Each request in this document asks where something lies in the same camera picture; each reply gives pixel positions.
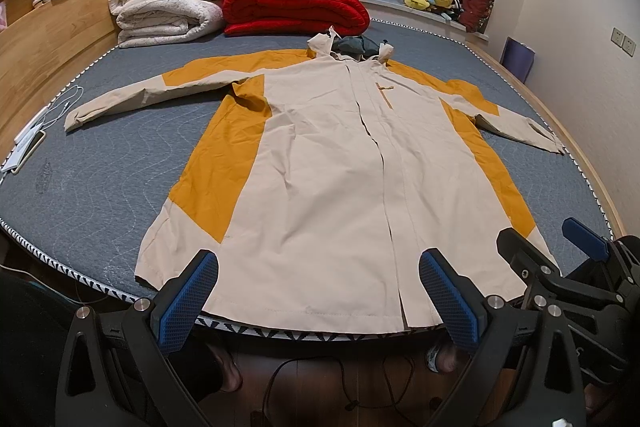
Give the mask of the beige and orange coat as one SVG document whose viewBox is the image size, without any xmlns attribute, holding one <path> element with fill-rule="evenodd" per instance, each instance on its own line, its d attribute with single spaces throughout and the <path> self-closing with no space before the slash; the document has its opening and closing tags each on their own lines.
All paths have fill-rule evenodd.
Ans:
<svg viewBox="0 0 640 427">
<path fill-rule="evenodd" d="M 499 256 L 511 228 L 544 246 L 500 157 L 505 138 L 561 153 L 532 118 L 393 59 L 359 61 L 334 32 L 302 50 L 206 57 L 104 93 L 66 130 L 173 98 L 226 90 L 146 230 L 140 279 L 163 286 L 202 249 L 219 263 L 205 311 L 267 329 L 386 334 L 440 321 L 419 277 L 436 248 L 481 291 L 522 281 Z"/>
</svg>

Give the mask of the purple box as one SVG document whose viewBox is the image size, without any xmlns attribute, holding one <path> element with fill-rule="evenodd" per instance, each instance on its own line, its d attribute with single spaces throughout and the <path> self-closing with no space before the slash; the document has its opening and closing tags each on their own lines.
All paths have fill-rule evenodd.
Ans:
<svg viewBox="0 0 640 427">
<path fill-rule="evenodd" d="M 534 61 L 535 51 L 532 48 L 512 37 L 506 38 L 500 57 L 500 64 L 515 78 L 518 78 L 522 83 L 526 83 Z"/>
</svg>

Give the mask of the white phone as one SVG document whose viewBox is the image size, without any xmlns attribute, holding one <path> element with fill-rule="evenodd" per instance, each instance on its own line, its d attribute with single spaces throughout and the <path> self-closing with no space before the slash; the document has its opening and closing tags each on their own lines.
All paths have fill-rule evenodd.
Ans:
<svg viewBox="0 0 640 427">
<path fill-rule="evenodd" d="M 28 124 L 26 124 L 26 126 L 17 133 L 17 136 L 14 138 L 13 150 L 11 150 L 10 155 L 2 164 L 2 173 L 13 170 L 21 164 L 21 161 L 27 153 L 29 145 L 34 142 L 37 133 L 42 127 L 43 118 L 44 116 L 46 116 L 47 111 L 47 107 L 43 107 L 43 109 L 40 109 L 40 111 L 34 117 L 32 117 Z"/>
</svg>

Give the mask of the dark red cushion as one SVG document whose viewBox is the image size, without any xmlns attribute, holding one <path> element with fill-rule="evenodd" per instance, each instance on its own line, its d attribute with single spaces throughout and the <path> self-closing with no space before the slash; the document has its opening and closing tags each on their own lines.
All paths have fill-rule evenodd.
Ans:
<svg viewBox="0 0 640 427">
<path fill-rule="evenodd" d="M 461 13 L 458 22 L 467 32 L 482 34 L 494 7 L 495 0 L 461 0 Z"/>
</svg>

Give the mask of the cream folded blanket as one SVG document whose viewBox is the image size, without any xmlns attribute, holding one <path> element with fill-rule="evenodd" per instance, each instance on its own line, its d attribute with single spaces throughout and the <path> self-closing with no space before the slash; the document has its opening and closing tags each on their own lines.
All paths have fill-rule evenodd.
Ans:
<svg viewBox="0 0 640 427">
<path fill-rule="evenodd" d="M 108 0 L 119 28 L 118 46 L 183 43 L 224 26 L 224 0 Z"/>
</svg>

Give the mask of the red folded blanket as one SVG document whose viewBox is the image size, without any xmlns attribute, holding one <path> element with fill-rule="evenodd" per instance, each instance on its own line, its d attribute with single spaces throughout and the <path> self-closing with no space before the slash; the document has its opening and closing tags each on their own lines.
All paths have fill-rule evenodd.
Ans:
<svg viewBox="0 0 640 427">
<path fill-rule="evenodd" d="M 370 25 L 360 0 L 224 0 L 227 36 L 312 36 L 330 28 L 341 36 L 358 36 Z"/>
</svg>

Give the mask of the wall sockets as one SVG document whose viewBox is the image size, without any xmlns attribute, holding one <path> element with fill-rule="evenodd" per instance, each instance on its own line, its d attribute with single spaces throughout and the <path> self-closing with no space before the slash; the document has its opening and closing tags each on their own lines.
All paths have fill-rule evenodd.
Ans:
<svg viewBox="0 0 640 427">
<path fill-rule="evenodd" d="M 634 40 L 626 36 L 623 31 L 620 31 L 616 27 L 612 29 L 611 41 L 630 57 L 633 57 L 636 53 L 637 45 Z"/>
</svg>

